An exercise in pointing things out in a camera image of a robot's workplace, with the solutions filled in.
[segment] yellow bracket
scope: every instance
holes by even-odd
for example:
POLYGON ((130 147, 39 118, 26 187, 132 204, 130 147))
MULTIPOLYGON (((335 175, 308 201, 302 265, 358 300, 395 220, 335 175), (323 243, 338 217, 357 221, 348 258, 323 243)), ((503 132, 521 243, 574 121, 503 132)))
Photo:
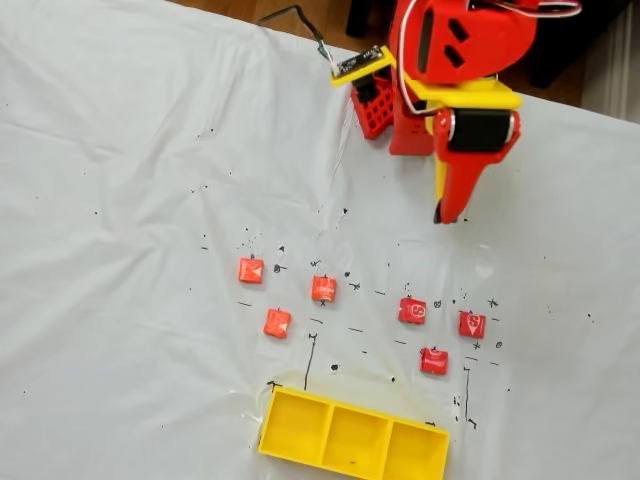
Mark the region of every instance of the yellow bracket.
POLYGON ((391 55, 391 52, 387 47, 382 46, 380 47, 380 50, 382 51, 381 58, 374 60, 367 65, 363 65, 353 72, 347 73, 346 75, 340 75, 339 77, 334 77, 332 73, 330 76, 331 85, 337 87, 340 85, 344 85, 345 83, 351 83, 373 72, 382 70, 383 68, 388 67, 391 64, 395 64, 395 59, 393 58, 393 55, 391 55))
POLYGON ((364 480, 442 480, 445 430, 276 387, 258 451, 364 480))

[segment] yellow container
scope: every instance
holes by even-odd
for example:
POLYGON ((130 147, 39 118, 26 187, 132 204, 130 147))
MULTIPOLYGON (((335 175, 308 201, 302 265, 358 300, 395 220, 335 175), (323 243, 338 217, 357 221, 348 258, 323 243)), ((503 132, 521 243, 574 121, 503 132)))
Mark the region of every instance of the yellow container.
POLYGON ((276 387, 258 451, 365 480, 441 480, 439 428, 276 387))

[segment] wrinkled white cloth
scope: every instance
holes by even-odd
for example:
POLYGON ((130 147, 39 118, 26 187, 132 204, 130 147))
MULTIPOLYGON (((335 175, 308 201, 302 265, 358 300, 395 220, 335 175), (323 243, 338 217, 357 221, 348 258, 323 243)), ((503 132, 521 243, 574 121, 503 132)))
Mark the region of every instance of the wrinkled white cloth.
POLYGON ((256 452, 267 382, 305 376, 450 431, 447 479, 637 478, 640 126, 526 98, 435 226, 431 160, 363 139, 315 48, 164 2, 0 3, 0 478, 342 478, 256 452))

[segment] wooden floor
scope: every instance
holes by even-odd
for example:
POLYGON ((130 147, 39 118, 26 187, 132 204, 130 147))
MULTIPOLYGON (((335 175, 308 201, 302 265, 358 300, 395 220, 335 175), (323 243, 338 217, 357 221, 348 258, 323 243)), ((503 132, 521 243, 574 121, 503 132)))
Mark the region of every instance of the wooden floor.
MULTIPOLYGON (((369 30, 365 38, 353 38, 345 33, 350 0, 172 0, 187 7, 199 8, 245 22, 258 19, 276 10, 298 4, 305 15, 322 32, 328 45, 362 51, 372 45, 386 44, 389 21, 395 2, 379 0, 369 18, 369 30)), ((309 37, 305 27, 295 14, 285 15, 269 22, 269 28, 309 37)), ((514 90, 545 98, 554 102, 579 107, 584 81, 584 59, 569 66, 558 79, 545 90, 528 83, 526 65, 516 64, 500 74, 500 80, 514 90)))

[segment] red cube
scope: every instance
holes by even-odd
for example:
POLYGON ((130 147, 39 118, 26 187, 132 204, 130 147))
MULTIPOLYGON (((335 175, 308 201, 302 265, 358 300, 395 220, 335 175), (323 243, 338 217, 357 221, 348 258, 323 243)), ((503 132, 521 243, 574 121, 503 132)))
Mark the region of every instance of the red cube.
POLYGON ((267 335, 278 338, 287 338, 287 329, 291 323, 291 314, 284 310, 274 310, 270 308, 267 311, 267 321, 262 329, 267 335))
POLYGON ((484 325, 487 317, 471 312, 460 312, 458 333, 465 337, 484 338, 484 325))
POLYGON ((238 280, 245 283, 262 283, 264 262, 259 258, 241 258, 238 280))
POLYGON ((333 302, 336 299, 336 279, 331 277, 313 276, 311 284, 311 298, 313 300, 333 302))
POLYGON ((405 297, 400 300, 398 320, 405 323, 424 323, 427 316, 427 304, 415 298, 405 297))
POLYGON ((422 360, 420 361, 420 370, 436 375, 444 375, 447 373, 449 365, 449 353, 435 348, 423 348, 420 350, 422 360))

